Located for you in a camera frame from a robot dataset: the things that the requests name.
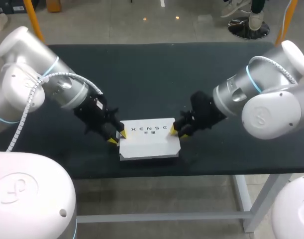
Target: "xense logo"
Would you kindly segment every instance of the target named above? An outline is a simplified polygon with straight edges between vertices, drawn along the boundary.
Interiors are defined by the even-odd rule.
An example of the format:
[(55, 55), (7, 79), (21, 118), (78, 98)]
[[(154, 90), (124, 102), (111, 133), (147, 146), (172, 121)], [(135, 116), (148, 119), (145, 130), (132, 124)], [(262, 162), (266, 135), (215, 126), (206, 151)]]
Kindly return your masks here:
[(146, 127), (146, 130), (159, 130), (159, 129), (167, 129), (167, 126), (163, 126), (163, 127)]

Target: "shoe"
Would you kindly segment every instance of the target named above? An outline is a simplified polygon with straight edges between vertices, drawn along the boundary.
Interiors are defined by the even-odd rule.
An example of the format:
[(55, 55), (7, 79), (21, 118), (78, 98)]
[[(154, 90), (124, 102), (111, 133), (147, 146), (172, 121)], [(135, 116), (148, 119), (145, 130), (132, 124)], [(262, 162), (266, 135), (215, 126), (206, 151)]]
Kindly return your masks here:
[(251, 3), (251, 0), (229, 0), (228, 5), (221, 11), (220, 17), (228, 17), (238, 9)]
[(6, 26), (8, 22), (8, 17), (6, 14), (1, 13), (0, 14), (0, 31), (2, 31), (4, 29), (4, 27)]
[(250, 13), (249, 16), (249, 28), (253, 31), (257, 31), (261, 28), (263, 22), (264, 13), (261, 11), (258, 14)]

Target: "round black base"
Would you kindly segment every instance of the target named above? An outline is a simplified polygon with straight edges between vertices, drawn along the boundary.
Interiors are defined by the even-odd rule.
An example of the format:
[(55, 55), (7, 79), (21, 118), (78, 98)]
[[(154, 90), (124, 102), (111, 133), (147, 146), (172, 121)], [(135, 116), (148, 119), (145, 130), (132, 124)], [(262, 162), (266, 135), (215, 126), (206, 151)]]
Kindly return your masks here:
[(235, 36), (247, 40), (257, 40), (268, 36), (270, 32), (269, 26), (262, 22), (261, 28), (253, 31), (249, 28), (249, 17), (242, 16), (231, 20), (228, 24), (228, 30)]

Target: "person's leg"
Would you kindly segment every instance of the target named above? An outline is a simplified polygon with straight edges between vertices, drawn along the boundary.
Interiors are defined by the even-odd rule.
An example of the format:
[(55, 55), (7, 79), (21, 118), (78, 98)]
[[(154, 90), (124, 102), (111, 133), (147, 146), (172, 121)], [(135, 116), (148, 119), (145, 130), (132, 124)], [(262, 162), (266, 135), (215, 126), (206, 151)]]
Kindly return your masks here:
[(266, 0), (252, 0), (249, 28), (253, 31), (259, 30), (262, 25), (264, 16), (262, 9), (265, 6), (265, 1)]
[(266, 0), (252, 0), (251, 12), (254, 14), (260, 13), (265, 6), (265, 1)]
[(221, 11), (221, 17), (228, 17), (243, 6), (250, 4), (251, 0), (230, 0)]

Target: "cardboard box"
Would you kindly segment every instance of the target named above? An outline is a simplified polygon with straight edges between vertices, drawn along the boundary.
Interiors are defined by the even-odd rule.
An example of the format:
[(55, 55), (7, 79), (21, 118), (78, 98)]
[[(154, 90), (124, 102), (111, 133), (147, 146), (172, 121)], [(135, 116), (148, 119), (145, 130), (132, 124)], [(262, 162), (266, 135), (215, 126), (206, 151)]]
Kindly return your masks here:
[(13, 14), (11, 0), (0, 0), (0, 14)]
[(126, 139), (117, 135), (120, 160), (178, 157), (180, 140), (177, 135), (170, 135), (174, 121), (174, 118), (122, 121)]
[[(39, 0), (31, 0), (33, 8), (36, 9), (38, 6)], [(26, 6), (23, 3), (23, 0), (12, 0), (11, 7), (13, 13), (27, 13)]]

